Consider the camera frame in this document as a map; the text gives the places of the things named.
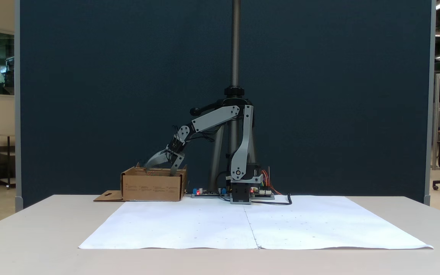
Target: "white table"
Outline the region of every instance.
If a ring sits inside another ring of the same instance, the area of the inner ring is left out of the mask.
[[[440,211],[403,197],[349,199],[434,250],[78,249],[122,205],[95,197],[54,195],[0,221],[0,275],[440,274]]]

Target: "metal pole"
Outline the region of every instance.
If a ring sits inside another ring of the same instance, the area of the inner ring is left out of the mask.
[[[218,131],[215,133],[215,144],[213,146],[213,157],[212,166],[210,167],[210,181],[208,182],[208,190],[215,192],[218,188],[217,186],[217,176],[220,168],[220,157],[222,154],[222,141],[223,141],[223,128],[224,125],[220,126]]]
[[[435,89],[434,89],[434,123],[433,123],[433,127],[432,127],[432,170],[436,169],[436,163],[437,163],[437,151],[438,151],[438,146],[437,146],[437,138],[438,138],[438,133],[437,133],[437,129],[438,129],[438,121],[439,121],[439,93],[440,93],[440,89],[439,89],[439,85],[440,85],[440,75],[437,74],[435,75]]]
[[[15,165],[16,165],[16,212],[23,210],[23,197],[21,191],[21,116],[20,116],[20,95],[19,95],[19,69],[20,69],[20,24],[19,6],[21,1],[15,0]]]
[[[435,0],[431,0],[430,3],[427,3],[430,5],[431,9],[434,9],[435,7]],[[424,191],[424,204],[427,206],[431,205],[431,196],[429,195],[429,186],[430,186],[430,176],[431,172],[429,170],[429,162],[430,155],[431,155],[431,131],[432,131],[432,96],[433,96],[433,83],[434,83],[434,62],[435,62],[435,12],[431,12],[431,21],[429,22],[429,25],[427,26],[430,28],[430,47],[429,47],[429,96],[428,96],[428,112],[427,112],[427,146],[426,146],[426,172],[425,172],[425,191]]]
[[[252,127],[252,132],[249,139],[249,162],[256,163],[256,141],[254,139],[254,128]]]
[[[239,85],[239,46],[241,32],[241,0],[232,0],[232,63],[230,85]],[[239,122],[227,123],[229,130],[228,153],[233,154],[239,145]]]
[[[10,152],[10,137],[8,136],[8,141],[7,141],[7,153],[8,153],[8,158],[7,158],[7,164],[6,164],[6,168],[7,168],[7,177],[8,177],[8,185],[6,186],[6,189],[9,189],[11,186],[11,152]]]
[[[241,32],[241,0],[232,0],[232,71],[231,85],[239,85],[239,46]]]

